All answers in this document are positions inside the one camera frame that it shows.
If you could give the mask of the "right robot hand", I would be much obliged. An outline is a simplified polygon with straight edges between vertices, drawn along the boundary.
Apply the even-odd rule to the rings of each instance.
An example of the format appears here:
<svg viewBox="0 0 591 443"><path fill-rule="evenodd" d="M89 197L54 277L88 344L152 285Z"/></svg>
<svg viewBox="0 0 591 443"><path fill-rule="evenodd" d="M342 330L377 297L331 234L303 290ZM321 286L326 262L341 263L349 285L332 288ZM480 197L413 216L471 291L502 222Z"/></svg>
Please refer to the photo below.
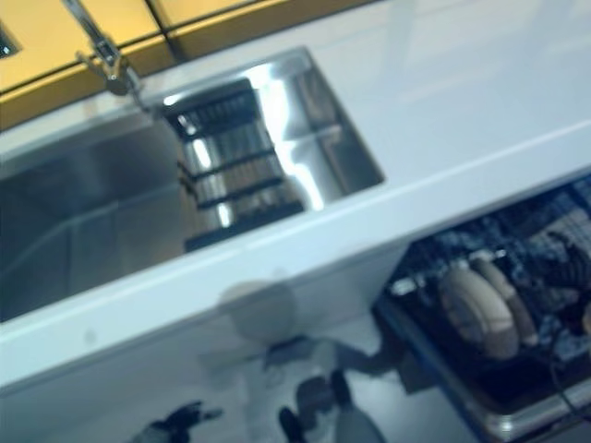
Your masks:
<svg viewBox="0 0 591 443"><path fill-rule="evenodd" d="M550 231L548 236L561 244L566 258L548 262L544 281L553 287L589 292L590 255L563 233Z"/></svg>

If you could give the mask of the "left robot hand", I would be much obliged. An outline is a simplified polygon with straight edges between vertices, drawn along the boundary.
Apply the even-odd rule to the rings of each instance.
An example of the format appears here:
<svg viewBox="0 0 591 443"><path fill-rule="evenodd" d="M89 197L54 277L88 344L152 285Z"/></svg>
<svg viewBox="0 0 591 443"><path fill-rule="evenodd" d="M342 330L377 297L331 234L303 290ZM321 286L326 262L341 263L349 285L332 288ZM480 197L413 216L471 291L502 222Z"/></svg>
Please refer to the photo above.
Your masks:
<svg viewBox="0 0 591 443"><path fill-rule="evenodd" d="M180 406L162 420L149 423L130 442L189 442L193 427L222 415L221 408L204 409L202 401L193 401Z"/></svg>

